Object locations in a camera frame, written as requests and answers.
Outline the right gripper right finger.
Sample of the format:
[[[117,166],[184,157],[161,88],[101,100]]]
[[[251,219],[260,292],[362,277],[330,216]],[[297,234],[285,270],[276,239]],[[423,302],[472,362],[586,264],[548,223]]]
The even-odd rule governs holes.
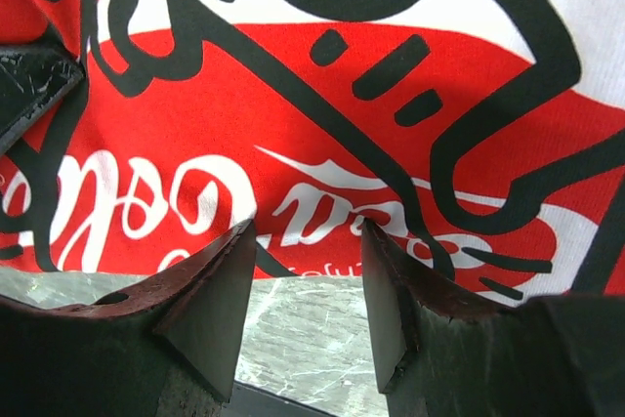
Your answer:
[[[373,222],[362,282],[377,387],[393,416],[620,416],[624,300],[509,308],[408,256]]]

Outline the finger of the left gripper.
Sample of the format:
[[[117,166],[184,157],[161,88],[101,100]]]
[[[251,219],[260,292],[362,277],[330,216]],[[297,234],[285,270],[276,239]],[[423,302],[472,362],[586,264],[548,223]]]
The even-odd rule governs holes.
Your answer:
[[[1,151],[7,152],[84,77],[84,68],[58,45],[3,45]]]

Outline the white t shirt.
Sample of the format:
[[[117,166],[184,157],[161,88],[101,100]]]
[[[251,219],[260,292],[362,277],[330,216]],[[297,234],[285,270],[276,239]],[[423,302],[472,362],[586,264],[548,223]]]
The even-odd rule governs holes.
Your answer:
[[[154,274],[252,220],[258,276],[371,220],[515,305],[624,291],[624,0],[1,0],[85,77],[1,154],[1,263]]]

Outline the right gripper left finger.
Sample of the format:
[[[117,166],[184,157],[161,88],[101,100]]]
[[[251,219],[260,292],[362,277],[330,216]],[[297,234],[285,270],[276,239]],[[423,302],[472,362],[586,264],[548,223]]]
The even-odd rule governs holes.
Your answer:
[[[232,395],[256,259],[251,221],[91,305],[1,300],[5,416],[217,416]]]

